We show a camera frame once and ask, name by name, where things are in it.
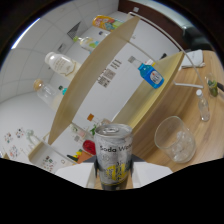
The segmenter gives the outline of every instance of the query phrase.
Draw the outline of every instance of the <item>wooden panel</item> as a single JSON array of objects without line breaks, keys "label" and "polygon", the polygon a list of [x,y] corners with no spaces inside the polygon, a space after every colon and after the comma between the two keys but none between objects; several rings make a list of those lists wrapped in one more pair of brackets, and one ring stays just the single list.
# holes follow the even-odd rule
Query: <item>wooden panel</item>
[{"label": "wooden panel", "polygon": [[51,145],[72,123],[89,90],[106,66],[130,40],[139,20],[139,17],[133,17],[111,32],[82,64],[59,105],[48,144]]},{"label": "wooden panel", "polygon": [[158,89],[154,89],[143,80],[113,122],[127,124],[135,132],[137,127],[145,122],[146,117],[150,116],[151,111],[159,103],[160,98],[164,95],[166,89],[175,77],[183,57],[184,53],[179,52],[157,61],[154,67],[164,77],[163,85]]},{"label": "wooden panel", "polygon": [[138,15],[145,17],[146,19],[152,21],[157,26],[166,31],[184,50],[189,49],[187,43],[182,39],[183,29],[174,21],[172,21],[162,13],[156,11],[155,9],[137,2],[120,0],[118,10],[120,12],[129,13],[133,12],[134,7],[139,8],[139,11],[137,12]]},{"label": "wooden panel", "polygon": [[[169,167],[173,172],[183,169],[192,164],[198,164],[215,159],[224,155],[224,93],[219,91],[217,97],[210,97],[205,76],[213,72],[220,83],[224,83],[224,72],[216,54],[212,51],[203,51],[205,67],[198,68],[205,88],[202,90],[208,99],[210,120],[201,121],[198,109],[196,88],[175,86],[170,84],[166,94],[161,99],[152,114],[135,131],[133,141],[133,154],[145,160],[161,166]],[[193,68],[182,69],[175,79],[181,82],[197,84],[198,78]],[[187,163],[178,164],[171,161],[168,156],[161,152],[154,143],[154,134],[158,125],[169,116],[180,117],[185,125],[193,133],[196,141],[196,153]]]}]

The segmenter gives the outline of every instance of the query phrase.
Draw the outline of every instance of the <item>blue bottle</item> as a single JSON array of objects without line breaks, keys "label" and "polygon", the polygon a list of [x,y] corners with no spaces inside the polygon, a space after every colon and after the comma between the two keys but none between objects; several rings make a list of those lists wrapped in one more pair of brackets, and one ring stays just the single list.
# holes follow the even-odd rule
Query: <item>blue bottle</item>
[{"label": "blue bottle", "polygon": [[145,79],[145,81],[147,81],[154,89],[159,88],[163,84],[164,78],[153,68],[152,65],[155,63],[153,63],[152,60],[149,61],[151,65],[145,65],[133,56],[131,56],[128,61],[131,62],[140,71],[141,77]]}]

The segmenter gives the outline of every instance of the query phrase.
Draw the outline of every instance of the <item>bottle cap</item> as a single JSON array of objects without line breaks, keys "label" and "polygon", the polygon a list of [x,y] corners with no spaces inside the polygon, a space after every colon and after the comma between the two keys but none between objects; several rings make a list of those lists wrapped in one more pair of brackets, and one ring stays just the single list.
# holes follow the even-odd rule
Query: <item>bottle cap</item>
[{"label": "bottle cap", "polygon": [[151,66],[153,66],[153,65],[155,65],[155,62],[154,62],[152,59],[149,59],[149,60],[145,63],[145,65],[151,65]]},{"label": "bottle cap", "polygon": [[131,62],[131,63],[132,63],[134,60],[135,60],[135,57],[133,57],[133,56],[131,56],[131,57],[128,59],[128,61]]},{"label": "bottle cap", "polygon": [[79,39],[79,37],[78,37],[78,36],[75,36],[75,37],[73,38],[73,41],[76,42],[78,39]]},{"label": "bottle cap", "polygon": [[43,84],[44,84],[44,82],[41,79],[36,79],[33,83],[34,90],[35,91],[39,90]]},{"label": "bottle cap", "polygon": [[54,52],[50,52],[46,55],[46,57],[45,57],[46,64],[49,64],[50,57],[53,56],[54,54],[55,54]]},{"label": "bottle cap", "polygon": [[63,96],[65,95],[65,92],[66,92],[67,89],[68,89],[68,88],[64,88],[64,89],[62,90],[62,95],[63,95]]},{"label": "bottle cap", "polygon": [[203,96],[203,93],[202,93],[202,91],[201,91],[200,89],[198,89],[198,90],[196,91],[196,95],[197,95],[198,97],[202,97],[202,96]]}]

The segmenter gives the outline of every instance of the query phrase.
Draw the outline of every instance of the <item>cup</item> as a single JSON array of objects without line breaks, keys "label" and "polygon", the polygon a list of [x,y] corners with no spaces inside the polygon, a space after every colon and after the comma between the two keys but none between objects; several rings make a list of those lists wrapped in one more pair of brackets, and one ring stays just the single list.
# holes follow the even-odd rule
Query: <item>cup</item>
[{"label": "cup", "polygon": [[196,151],[193,134],[177,116],[162,121],[156,129],[154,141],[176,163],[188,162]]},{"label": "cup", "polygon": [[207,74],[206,82],[208,84],[210,95],[216,97],[218,95],[217,81],[211,72]]}]

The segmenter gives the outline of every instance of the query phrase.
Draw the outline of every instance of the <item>table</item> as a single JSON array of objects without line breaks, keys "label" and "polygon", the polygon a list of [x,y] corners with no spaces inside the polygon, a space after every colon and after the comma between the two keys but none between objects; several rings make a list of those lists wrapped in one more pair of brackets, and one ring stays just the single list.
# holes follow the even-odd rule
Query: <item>table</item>
[{"label": "table", "polygon": [[[212,72],[217,82],[224,84],[223,67],[213,51],[203,51],[205,67],[197,68],[204,82],[203,95],[209,103],[210,120],[203,122],[198,109],[197,88],[175,86],[170,84],[158,106],[148,119],[136,131],[133,138],[133,154],[148,163],[169,167],[173,172],[190,165],[220,159],[224,155],[224,92],[219,90],[217,97],[209,95],[206,84],[206,74]],[[181,69],[175,76],[176,82],[200,84],[193,68]],[[169,116],[180,117],[195,137],[196,153],[193,158],[183,164],[171,161],[154,143],[154,133],[158,125]],[[127,189],[132,188],[129,175]],[[102,189],[99,178],[96,179],[95,189]]]}]

